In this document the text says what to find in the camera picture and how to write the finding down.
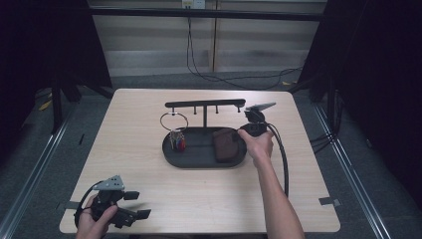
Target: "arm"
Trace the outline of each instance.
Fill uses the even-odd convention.
[[[247,144],[248,152],[254,158],[258,170],[268,237],[305,238],[298,215],[286,197],[271,163],[273,134],[267,131],[259,137],[251,137],[242,129],[238,133]]]
[[[89,207],[93,204],[96,195],[90,197],[87,202],[87,208],[81,213],[79,227],[77,232],[77,239],[101,239],[108,231],[109,221],[117,213],[117,206],[109,207],[96,222],[93,219],[92,211]]]

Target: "person's left hand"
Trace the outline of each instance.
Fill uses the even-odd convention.
[[[96,195],[90,197],[86,207],[91,207]],[[84,209],[80,215],[77,239],[101,239],[108,231],[109,221],[117,213],[117,206],[109,207],[102,215],[102,217],[95,221],[92,216],[90,208]]]

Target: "electrical outlet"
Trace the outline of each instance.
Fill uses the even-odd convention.
[[[194,9],[205,9],[205,0],[193,0]]]
[[[194,0],[182,0],[182,8],[183,9],[193,9],[193,1]]]

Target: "hand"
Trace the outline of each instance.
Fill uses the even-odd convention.
[[[238,129],[238,134],[245,141],[248,152],[254,158],[254,164],[257,168],[266,163],[271,163],[274,145],[272,141],[274,135],[271,131],[266,131],[258,137],[252,137],[243,129]]]
[[[90,207],[93,204],[95,197],[96,195],[90,197],[86,207]],[[117,206],[113,205],[109,207],[97,222],[93,219],[92,213],[93,212],[90,208],[85,209],[81,213],[77,239],[101,239],[104,235],[106,235],[109,221],[117,213]]]

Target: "light wood table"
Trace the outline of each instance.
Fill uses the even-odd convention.
[[[160,117],[170,112],[167,102],[245,99],[246,107],[276,102],[263,111],[267,122],[280,132],[290,173],[290,200],[306,232],[335,232],[339,222],[316,158],[291,94],[280,92],[117,90],[81,173],[71,201],[80,201],[94,183],[120,175],[127,191],[139,191],[137,200],[118,205],[132,211],[151,209],[146,220],[108,232],[143,233],[265,233],[265,219],[258,173],[252,158],[227,169],[181,169],[164,158],[162,142],[168,131]],[[243,109],[208,108],[208,126],[238,128],[247,123]],[[180,108],[189,126],[202,126],[202,108]],[[185,126],[183,118],[164,123]],[[274,139],[272,161],[282,185],[283,163]],[[75,210],[66,210],[60,224],[64,233],[75,233]]]

